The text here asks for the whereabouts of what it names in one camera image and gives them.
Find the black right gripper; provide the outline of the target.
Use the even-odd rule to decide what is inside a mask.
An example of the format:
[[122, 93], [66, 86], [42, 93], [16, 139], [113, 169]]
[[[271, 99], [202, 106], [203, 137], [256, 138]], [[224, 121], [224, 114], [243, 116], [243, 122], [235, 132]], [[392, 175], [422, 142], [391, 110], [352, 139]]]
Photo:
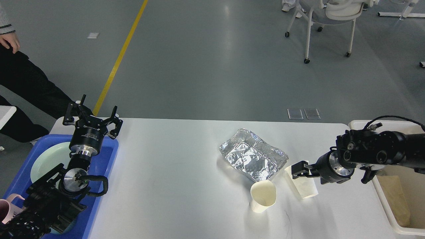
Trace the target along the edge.
[[318, 158], [315, 164], [300, 161], [291, 166], [291, 177], [293, 180], [301, 177], [315, 178], [320, 176], [322, 185], [327, 183], [341, 184], [350, 180], [355, 170], [345, 168], [340, 164], [336, 151], [329, 151]]

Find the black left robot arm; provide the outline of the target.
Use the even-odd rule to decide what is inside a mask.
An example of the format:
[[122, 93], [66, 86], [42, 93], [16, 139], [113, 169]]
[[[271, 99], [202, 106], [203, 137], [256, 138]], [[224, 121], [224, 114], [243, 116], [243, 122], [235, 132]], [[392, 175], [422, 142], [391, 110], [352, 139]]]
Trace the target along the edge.
[[75, 127], [68, 166], [58, 164], [26, 189], [24, 209], [1, 227], [2, 239], [39, 239], [52, 229], [63, 233], [86, 209], [81, 204], [84, 197], [101, 197], [108, 192], [108, 178], [88, 172], [104, 137], [115, 139], [123, 121], [116, 114], [117, 106], [109, 118], [95, 117], [84, 106], [85, 97], [70, 103], [63, 118], [63, 125]]

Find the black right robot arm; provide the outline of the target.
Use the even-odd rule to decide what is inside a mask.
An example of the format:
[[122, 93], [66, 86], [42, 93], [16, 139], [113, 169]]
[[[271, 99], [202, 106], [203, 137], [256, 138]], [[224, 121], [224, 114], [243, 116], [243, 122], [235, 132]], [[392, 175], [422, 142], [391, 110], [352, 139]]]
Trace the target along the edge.
[[377, 133], [376, 129], [381, 126], [382, 123], [373, 119], [362, 129], [346, 130], [343, 135], [337, 136], [336, 145], [319, 157], [315, 164], [300, 161], [292, 165], [292, 179], [319, 177], [322, 185], [341, 184], [349, 180], [358, 168], [365, 172], [361, 183], [366, 184], [387, 165], [399, 165], [424, 174], [424, 134]]

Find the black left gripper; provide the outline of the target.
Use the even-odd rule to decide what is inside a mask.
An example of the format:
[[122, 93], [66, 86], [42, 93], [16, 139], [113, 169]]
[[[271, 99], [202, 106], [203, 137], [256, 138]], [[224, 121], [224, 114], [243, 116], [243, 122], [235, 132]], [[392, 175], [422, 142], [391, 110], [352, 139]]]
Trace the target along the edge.
[[[101, 119], [97, 123], [97, 128], [94, 128], [95, 117], [92, 110], [84, 105], [85, 98], [86, 95], [84, 94], [81, 100], [68, 104], [62, 124], [75, 126], [75, 131], [69, 144], [69, 149], [72, 153], [96, 156], [101, 151], [105, 136], [111, 139], [117, 138], [123, 125], [123, 120], [117, 115], [118, 106], [114, 106], [111, 116]], [[109, 130], [108, 126], [111, 124], [114, 125], [114, 128]]]

